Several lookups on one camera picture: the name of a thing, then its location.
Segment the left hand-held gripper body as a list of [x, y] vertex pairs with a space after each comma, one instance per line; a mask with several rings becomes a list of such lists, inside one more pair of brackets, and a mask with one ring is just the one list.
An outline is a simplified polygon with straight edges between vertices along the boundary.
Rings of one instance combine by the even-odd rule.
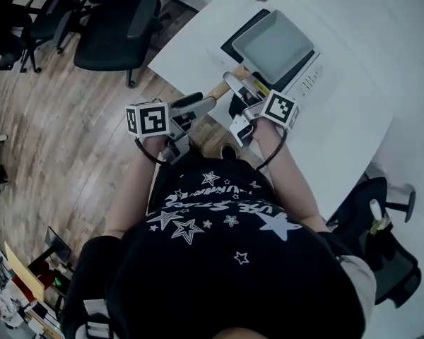
[[126, 106], [127, 131], [141, 148], [145, 138], [164, 136], [165, 149], [162, 160], [149, 158], [156, 164], [174, 164], [190, 151], [188, 130], [196, 114], [183, 114], [184, 108], [171, 108], [171, 103], [155, 101]]

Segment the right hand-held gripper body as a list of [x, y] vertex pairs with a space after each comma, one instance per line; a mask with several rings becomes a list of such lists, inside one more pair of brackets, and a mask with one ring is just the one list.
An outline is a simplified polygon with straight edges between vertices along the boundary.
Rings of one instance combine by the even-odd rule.
[[235, 94], [229, 108], [232, 118], [230, 132], [242, 147], [252, 142], [252, 134], [257, 120], [265, 118], [280, 129], [290, 132], [299, 116], [300, 108], [295, 100], [271, 90], [263, 102], [255, 105], [246, 105]]

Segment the person's right forearm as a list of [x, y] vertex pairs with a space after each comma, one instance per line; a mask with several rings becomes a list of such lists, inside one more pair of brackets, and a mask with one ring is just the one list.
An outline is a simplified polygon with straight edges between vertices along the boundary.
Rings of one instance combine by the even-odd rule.
[[329, 228], [319, 212], [312, 190], [298, 168], [288, 146], [271, 121], [257, 120], [253, 133], [267, 168], [276, 195], [289, 216], [315, 232], [327, 232]]

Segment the person's left forearm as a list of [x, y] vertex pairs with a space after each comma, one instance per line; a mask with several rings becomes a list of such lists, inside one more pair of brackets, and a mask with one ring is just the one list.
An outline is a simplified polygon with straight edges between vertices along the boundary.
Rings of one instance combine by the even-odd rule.
[[111, 205], [105, 220], [105, 236], [122, 238], [134, 225], [146, 217], [156, 163], [149, 157], [157, 157], [165, 147], [162, 136], [143, 140], [129, 165], [122, 186]]

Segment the person's black shoe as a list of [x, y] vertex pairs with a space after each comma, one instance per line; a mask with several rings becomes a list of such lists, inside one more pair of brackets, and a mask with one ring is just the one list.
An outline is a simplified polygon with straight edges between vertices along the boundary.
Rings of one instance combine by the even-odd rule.
[[224, 160], [236, 160], [238, 159], [238, 152], [233, 145], [225, 143], [220, 148], [220, 157]]

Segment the white table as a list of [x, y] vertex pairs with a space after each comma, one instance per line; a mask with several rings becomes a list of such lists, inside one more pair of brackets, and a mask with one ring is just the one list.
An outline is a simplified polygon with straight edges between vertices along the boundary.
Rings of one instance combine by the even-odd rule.
[[150, 68], [184, 94], [209, 93], [237, 62], [222, 44], [261, 9], [281, 11], [314, 43], [319, 74], [301, 90], [287, 144], [319, 210], [330, 218], [369, 165], [392, 120], [361, 63], [320, 16], [313, 0], [212, 0], [161, 50]]

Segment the black office chair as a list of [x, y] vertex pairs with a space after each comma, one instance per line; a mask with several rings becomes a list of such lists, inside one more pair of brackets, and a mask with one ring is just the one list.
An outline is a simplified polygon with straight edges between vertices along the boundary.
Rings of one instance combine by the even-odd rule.
[[63, 52], [61, 47], [68, 32], [82, 30], [80, 19], [86, 6], [86, 0], [46, 0], [41, 8], [34, 12], [35, 20], [23, 33], [27, 42], [27, 49], [22, 58], [20, 72], [26, 72], [26, 63], [30, 61], [35, 73], [41, 68], [35, 63], [35, 50], [46, 42], [53, 42], [58, 54]]
[[395, 203], [388, 201], [388, 188], [386, 178], [365, 174], [327, 225], [375, 274], [375, 304], [389, 300], [398, 309], [418, 289], [422, 273], [416, 257], [392, 233], [394, 226], [388, 211], [403, 213], [408, 222], [416, 203], [416, 190], [408, 190], [407, 203]]
[[13, 34], [12, 29], [24, 29], [31, 22], [29, 6], [0, 0], [0, 71], [10, 71], [27, 47], [25, 39]]
[[80, 69], [126, 72], [133, 88], [133, 71], [142, 67], [152, 36], [163, 29], [160, 0], [88, 0], [74, 65]]

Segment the black monitor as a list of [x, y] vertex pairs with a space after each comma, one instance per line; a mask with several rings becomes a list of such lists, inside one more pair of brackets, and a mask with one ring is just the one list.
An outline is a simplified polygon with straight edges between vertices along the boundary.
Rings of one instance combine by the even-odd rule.
[[50, 226], [46, 231], [45, 244], [47, 245], [47, 250], [45, 252], [46, 257], [55, 254], [62, 263], [67, 263], [69, 261], [71, 248]]

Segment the black star-print shirt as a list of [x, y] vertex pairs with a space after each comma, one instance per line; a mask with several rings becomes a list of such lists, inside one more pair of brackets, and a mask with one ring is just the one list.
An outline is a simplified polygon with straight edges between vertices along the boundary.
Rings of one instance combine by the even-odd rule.
[[291, 220], [247, 163], [188, 155], [162, 169], [149, 213], [122, 238], [83, 246], [66, 296], [66, 339], [103, 299], [120, 339], [360, 339], [365, 318], [329, 233]]

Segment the yellow desk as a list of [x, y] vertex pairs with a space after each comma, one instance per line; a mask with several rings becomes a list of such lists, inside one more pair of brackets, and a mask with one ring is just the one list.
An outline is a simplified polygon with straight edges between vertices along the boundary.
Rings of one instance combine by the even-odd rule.
[[19, 260], [19, 258], [14, 254], [14, 252], [6, 242], [4, 242], [4, 247], [6, 250], [6, 258], [8, 261], [8, 265], [10, 266], [11, 270], [32, 292], [32, 295], [35, 299], [43, 301], [45, 296], [45, 286], [43, 285], [43, 283], [35, 276], [33, 272], [30, 271], [27, 266], [25, 266]]

